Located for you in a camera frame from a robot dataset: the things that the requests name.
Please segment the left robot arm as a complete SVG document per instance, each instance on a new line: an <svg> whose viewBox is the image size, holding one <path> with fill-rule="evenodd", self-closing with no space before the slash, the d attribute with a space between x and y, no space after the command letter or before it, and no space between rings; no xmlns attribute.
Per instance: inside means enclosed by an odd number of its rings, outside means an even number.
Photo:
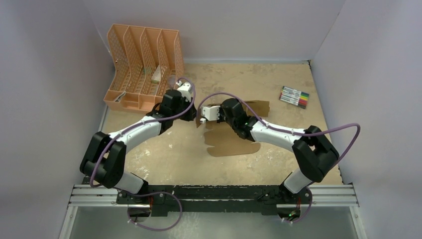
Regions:
<svg viewBox="0 0 422 239"><path fill-rule="evenodd" d="M175 120L193 121L195 90L183 84L176 90L167 90L162 102L140 121L116 132L96 132L80 164L80 172L106 188L129 192L135 203L148 199L148 182L125 170L126 154L146 140L168 130Z"/></svg>

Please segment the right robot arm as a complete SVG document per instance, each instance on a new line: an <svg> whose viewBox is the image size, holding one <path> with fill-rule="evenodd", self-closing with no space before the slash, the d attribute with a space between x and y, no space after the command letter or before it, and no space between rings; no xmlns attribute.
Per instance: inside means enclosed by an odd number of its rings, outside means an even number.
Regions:
<svg viewBox="0 0 422 239"><path fill-rule="evenodd" d="M312 182L321 182L339 159L338 151L325 135L308 136L320 132L314 125L307 129L287 130L259 121L258 117L247 115L235 98L223 101L219 113L219 120L225 121L240 138L269 143L295 155L299 167L280 185L279 195L284 202L294 201Z"/></svg>

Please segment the brown cardboard box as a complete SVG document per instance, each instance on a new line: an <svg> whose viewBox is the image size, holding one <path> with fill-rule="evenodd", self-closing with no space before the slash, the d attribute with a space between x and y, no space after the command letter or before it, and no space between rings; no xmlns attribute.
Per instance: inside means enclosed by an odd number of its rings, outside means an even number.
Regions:
<svg viewBox="0 0 422 239"><path fill-rule="evenodd" d="M246 103L260 117L268 116L270 111L269 101L253 100L246 101ZM261 148L260 143L241 139L226 122L207 121L202 124L197 120L196 124L197 128L205 125L206 132L203 134L205 145L207 145L208 154L213 157L253 154Z"/></svg>

